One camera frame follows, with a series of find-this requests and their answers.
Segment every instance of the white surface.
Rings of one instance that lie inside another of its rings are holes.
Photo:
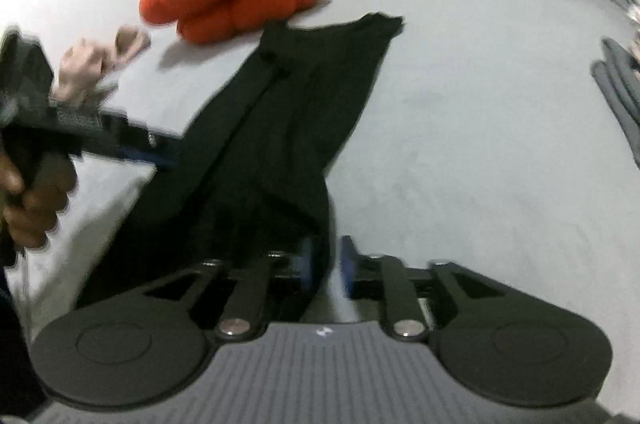
[[[0,3],[53,61],[137,14],[137,0]],[[614,348],[600,400],[640,416],[640,171],[588,71],[600,37],[626,44],[630,23],[607,0],[332,0],[295,23],[370,11],[406,27],[329,175],[337,234],[413,266],[453,259],[591,318]],[[194,48],[154,31],[112,104],[181,131],[257,39]],[[38,328],[68,311],[151,169],[88,157],[78,174],[49,250],[30,260]],[[335,274],[330,286],[316,317],[357,318]]]

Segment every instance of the white bed sheet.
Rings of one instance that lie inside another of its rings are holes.
[[[411,266],[458,261],[597,322],[614,349],[600,401],[640,416],[640,171],[589,74],[600,37],[626,44],[632,25],[607,0],[330,1],[293,23],[405,17],[328,176],[337,234]],[[257,41],[196,48],[153,31],[110,105],[183,131]],[[36,330],[72,306],[151,174],[78,163],[70,209],[30,257]],[[310,317],[362,315],[334,272]]]

